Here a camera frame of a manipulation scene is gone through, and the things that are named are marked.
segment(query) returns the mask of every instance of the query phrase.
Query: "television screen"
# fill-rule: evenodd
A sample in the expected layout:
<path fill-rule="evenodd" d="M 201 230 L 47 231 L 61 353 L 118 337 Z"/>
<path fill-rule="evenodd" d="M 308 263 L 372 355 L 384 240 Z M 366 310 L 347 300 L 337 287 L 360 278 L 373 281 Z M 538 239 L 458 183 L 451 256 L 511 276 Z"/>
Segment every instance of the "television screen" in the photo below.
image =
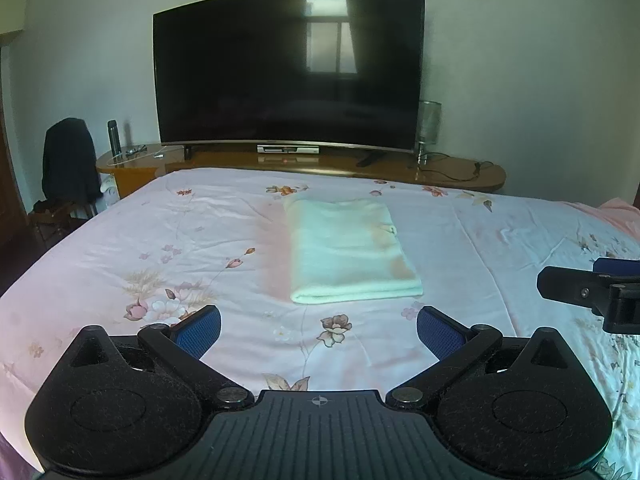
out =
<path fill-rule="evenodd" d="M 206 0 L 154 15 L 165 143 L 412 150 L 424 0 Z"/>

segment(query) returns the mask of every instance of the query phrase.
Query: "bed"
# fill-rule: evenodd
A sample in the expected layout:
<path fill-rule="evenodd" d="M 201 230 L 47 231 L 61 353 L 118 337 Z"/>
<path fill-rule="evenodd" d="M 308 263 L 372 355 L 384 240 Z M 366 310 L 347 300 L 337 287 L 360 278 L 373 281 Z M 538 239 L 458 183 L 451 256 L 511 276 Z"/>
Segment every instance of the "bed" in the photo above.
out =
<path fill-rule="evenodd" d="M 294 304 L 282 208 L 292 193 L 383 201 L 424 295 Z M 0 432 L 39 467 L 24 414 L 85 325 L 133 334 L 212 303 L 222 335 L 202 360 L 254 394 L 376 388 L 384 395 L 436 362 L 415 329 L 418 310 L 430 304 L 504 335 L 557 328 L 613 415 L 598 471 L 636 478 L 640 338 L 604 333 L 588 309 L 542 300 L 536 290 L 543 267 L 591 269 L 600 256 L 640 259 L 640 244 L 565 203 L 336 176 L 177 171 L 62 240 L 0 298 Z M 326 329 L 336 324 L 342 337 Z"/>

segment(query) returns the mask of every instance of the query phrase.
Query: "door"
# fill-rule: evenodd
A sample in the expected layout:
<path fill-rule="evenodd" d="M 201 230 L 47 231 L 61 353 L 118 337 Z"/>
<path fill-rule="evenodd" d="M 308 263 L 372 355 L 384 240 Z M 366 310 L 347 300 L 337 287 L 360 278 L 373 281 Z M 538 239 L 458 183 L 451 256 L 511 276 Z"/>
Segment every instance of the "door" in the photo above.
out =
<path fill-rule="evenodd" d="M 2 88 L 0 88 L 0 245 L 15 236 L 26 225 L 24 208 L 18 195 L 4 134 Z"/>

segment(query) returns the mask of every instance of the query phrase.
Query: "mint green towel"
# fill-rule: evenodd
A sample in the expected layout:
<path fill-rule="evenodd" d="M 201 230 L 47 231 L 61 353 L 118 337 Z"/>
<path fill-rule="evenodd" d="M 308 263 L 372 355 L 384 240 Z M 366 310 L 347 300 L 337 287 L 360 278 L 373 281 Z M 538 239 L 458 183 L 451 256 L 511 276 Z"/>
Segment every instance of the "mint green towel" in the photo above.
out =
<path fill-rule="evenodd" d="M 316 304 L 421 296 L 389 209 L 375 200 L 283 200 L 291 236 L 291 299 Z"/>

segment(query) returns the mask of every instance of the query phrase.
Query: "crosshair symbol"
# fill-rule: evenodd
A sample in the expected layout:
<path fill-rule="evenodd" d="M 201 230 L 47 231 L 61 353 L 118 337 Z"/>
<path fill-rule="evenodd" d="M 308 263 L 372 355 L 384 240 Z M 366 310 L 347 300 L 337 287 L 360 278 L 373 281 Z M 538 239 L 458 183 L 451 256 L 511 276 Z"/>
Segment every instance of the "crosshair symbol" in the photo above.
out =
<path fill-rule="evenodd" d="M 329 399 L 323 396 L 317 396 L 311 399 L 312 403 L 314 403 L 318 408 L 324 406 L 326 403 L 331 402 Z"/>

